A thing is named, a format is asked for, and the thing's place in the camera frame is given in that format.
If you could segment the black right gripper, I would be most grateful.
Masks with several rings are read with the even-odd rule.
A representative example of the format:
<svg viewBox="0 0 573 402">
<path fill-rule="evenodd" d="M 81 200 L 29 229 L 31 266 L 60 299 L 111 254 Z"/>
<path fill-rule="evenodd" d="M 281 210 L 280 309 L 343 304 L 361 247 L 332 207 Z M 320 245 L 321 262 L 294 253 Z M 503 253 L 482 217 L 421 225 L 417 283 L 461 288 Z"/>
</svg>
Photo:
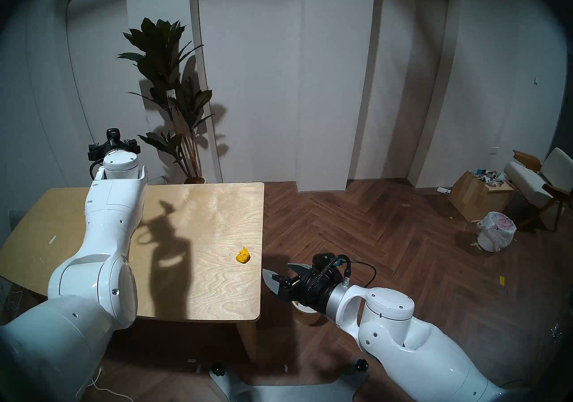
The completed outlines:
<svg viewBox="0 0 573 402">
<path fill-rule="evenodd" d="M 332 266 L 323 275 L 322 269 L 304 263 L 287 263 L 296 273 L 294 277 L 262 269 L 262 279 L 279 300 L 307 306 L 319 313 L 325 313 L 328 300 L 336 286 L 343 281 L 337 266 Z"/>
</svg>

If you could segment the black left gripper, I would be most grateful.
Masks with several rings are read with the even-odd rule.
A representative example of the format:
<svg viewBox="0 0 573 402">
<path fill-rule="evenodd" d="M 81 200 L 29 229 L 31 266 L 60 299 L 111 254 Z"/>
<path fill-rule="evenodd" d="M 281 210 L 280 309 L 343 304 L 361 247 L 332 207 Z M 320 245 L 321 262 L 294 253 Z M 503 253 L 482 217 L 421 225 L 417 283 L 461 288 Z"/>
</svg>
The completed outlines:
<svg viewBox="0 0 573 402">
<path fill-rule="evenodd" d="M 105 156 L 116 149 L 140 154 L 140 146 L 135 139 L 121 140 L 118 128 L 109 128 L 106 131 L 107 141 L 102 144 L 89 144 L 88 160 L 90 162 L 102 162 Z"/>
</svg>

